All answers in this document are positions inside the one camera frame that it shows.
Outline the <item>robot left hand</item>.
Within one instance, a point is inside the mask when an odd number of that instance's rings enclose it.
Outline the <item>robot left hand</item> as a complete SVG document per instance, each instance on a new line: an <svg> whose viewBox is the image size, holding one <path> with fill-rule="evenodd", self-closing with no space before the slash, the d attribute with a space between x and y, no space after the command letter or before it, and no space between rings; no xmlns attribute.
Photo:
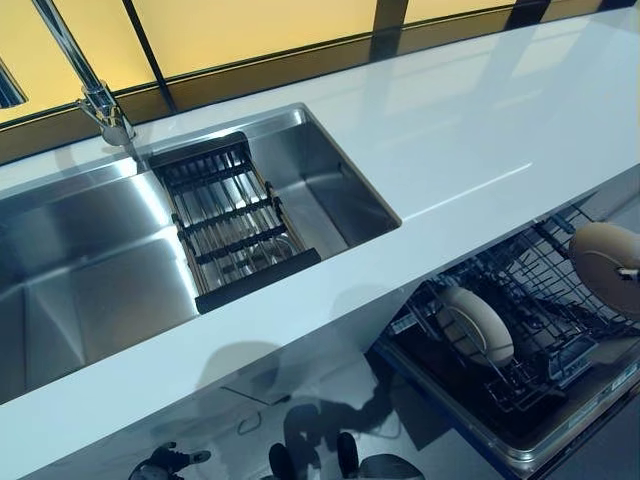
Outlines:
<svg viewBox="0 0 640 480"><path fill-rule="evenodd" d="M184 453L177 450L176 442L167 442L156 448L150 457L140 462L129 474L129 479L181 479L178 473L211 458L208 450Z"/></svg>

